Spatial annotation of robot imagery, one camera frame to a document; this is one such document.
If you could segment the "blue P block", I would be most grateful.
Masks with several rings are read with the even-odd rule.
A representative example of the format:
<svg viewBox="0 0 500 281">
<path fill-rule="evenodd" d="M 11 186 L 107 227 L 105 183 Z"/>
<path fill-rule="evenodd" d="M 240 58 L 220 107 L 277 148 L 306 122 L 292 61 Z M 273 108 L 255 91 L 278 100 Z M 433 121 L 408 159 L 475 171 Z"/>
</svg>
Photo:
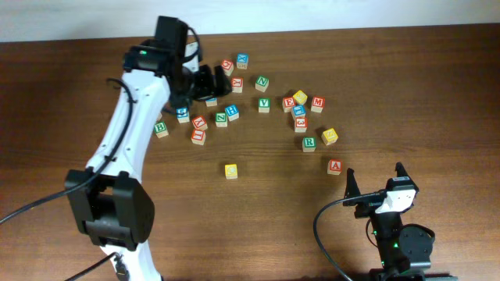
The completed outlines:
<svg viewBox="0 0 500 281">
<path fill-rule="evenodd" d="M 211 98 L 205 101 L 207 107 L 217 106 L 217 98 Z"/>
</svg>

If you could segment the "green R block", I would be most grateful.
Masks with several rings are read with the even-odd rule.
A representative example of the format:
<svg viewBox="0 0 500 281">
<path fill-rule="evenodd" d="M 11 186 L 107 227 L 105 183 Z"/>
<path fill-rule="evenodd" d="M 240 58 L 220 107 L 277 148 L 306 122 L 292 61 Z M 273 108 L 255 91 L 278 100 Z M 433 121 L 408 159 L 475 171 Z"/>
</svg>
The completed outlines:
<svg viewBox="0 0 500 281">
<path fill-rule="evenodd" d="M 314 152 L 316 150 L 316 138 L 315 137 L 304 137 L 302 139 L 302 151 L 303 152 Z"/>
</svg>

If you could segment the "green V block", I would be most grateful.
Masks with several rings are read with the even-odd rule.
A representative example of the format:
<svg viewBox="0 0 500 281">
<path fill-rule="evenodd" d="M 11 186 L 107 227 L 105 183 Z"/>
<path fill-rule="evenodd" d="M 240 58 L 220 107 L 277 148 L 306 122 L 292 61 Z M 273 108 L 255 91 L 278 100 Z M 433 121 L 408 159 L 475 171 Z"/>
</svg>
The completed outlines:
<svg viewBox="0 0 500 281">
<path fill-rule="evenodd" d="M 270 99 L 260 98 L 258 101 L 259 113 L 269 113 L 270 112 Z"/>
</svg>

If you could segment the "yellow C block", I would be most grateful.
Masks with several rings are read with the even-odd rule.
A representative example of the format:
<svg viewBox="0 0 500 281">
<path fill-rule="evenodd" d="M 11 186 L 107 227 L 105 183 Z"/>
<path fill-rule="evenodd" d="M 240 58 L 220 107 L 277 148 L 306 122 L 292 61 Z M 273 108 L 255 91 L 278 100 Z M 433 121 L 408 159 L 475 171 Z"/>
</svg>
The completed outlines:
<svg viewBox="0 0 500 281">
<path fill-rule="evenodd" d="M 224 166 L 225 177 L 227 180 L 237 179 L 238 166 L 236 164 L 228 164 Z"/>
</svg>

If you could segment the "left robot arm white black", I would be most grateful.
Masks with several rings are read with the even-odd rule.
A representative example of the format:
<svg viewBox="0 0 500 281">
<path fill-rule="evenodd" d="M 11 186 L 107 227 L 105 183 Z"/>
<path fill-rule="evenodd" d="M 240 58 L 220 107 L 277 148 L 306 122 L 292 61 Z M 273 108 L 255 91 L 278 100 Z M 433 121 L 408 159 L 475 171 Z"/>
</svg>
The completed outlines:
<svg viewBox="0 0 500 281">
<path fill-rule="evenodd" d="M 71 170 L 65 190 L 77 228 L 106 254 L 120 280 L 161 280 L 148 238 L 155 206 L 141 185 L 145 154 L 165 106 L 190 107 L 230 93 L 219 66 L 202 64 L 198 41 L 178 18 L 160 16 L 153 38 L 123 57 L 123 75 L 109 82 L 120 96 L 105 135 L 83 171 Z"/>
</svg>

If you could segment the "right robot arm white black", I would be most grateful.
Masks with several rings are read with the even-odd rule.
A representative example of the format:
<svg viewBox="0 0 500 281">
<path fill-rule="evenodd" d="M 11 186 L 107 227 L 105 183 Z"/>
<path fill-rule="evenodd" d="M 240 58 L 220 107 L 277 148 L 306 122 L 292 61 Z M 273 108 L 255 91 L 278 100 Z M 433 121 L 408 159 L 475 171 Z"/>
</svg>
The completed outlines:
<svg viewBox="0 0 500 281">
<path fill-rule="evenodd" d="M 354 206 L 357 219 L 368 218 L 382 264 L 369 272 L 372 280 L 457 280 L 448 273 L 427 275 L 431 267 L 435 232 L 418 224 L 403 224 L 402 214 L 413 206 L 419 187 L 402 163 L 386 187 L 372 194 L 361 194 L 353 169 L 347 169 L 344 206 Z"/>
</svg>

